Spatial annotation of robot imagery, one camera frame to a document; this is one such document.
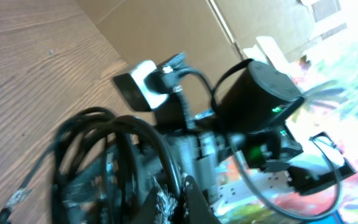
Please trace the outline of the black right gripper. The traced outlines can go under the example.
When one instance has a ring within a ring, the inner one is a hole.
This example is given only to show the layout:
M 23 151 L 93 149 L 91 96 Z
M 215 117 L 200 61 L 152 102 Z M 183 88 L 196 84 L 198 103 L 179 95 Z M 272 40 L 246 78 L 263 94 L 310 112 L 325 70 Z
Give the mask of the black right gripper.
M 155 149 L 144 138 L 139 139 L 141 202 L 156 185 L 167 188 L 173 198 L 182 197 L 186 174 L 194 178 L 208 205 L 219 200 L 217 168 L 228 158 L 229 148 L 222 134 L 213 128 L 202 124 L 200 128 L 189 131 L 163 130 L 159 134 L 164 144 L 162 150 Z

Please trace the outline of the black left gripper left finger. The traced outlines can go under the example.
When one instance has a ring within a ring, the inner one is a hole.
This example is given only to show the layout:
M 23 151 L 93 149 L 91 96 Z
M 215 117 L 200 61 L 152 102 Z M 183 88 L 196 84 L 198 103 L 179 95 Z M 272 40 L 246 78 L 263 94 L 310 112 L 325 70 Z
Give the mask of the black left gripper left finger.
M 152 188 L 130 224 L 172 224 L 178 200 L 152 175 Z

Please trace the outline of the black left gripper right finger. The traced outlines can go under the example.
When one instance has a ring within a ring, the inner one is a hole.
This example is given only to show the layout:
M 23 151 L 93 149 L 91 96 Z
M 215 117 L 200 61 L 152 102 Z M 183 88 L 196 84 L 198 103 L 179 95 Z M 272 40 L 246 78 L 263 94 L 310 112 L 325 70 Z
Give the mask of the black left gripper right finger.
M 214 216 L 195 179 L 190 175 L 185 177 L 184 194 L 186 198 L 184 223 L 221 224 Z

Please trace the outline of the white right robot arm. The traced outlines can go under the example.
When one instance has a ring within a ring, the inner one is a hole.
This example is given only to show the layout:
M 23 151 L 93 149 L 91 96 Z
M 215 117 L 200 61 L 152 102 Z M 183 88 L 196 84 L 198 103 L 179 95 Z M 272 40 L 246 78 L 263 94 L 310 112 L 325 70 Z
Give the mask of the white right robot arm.
M 241 151 L 248 168 L 257 170 L 239 188 L 248 198 L 290 192 L 312 195 L 356 173 L 326 133 L 313 136 L 316 147 L 296 141 L 285 121 L 306 96 L 285 74 L 251 59 L 231 68 L 236 71 L 241 75 L 221 104 L 213 106 L 212 115 L 198 120 L 203 128 L 198 134 L 173 92 L 185 75 L 195 73 L 194 68 L 183 62 L 156 65 L 145 60 L 130 73 L 133 108 L 154 113 L 157 126 L 169 135 L 180 167 L 195 176 L 208 201 L 214 201 L 218 191 L 216 164 L 233 154 L 225 135 L 232 137 L 231 144 Z

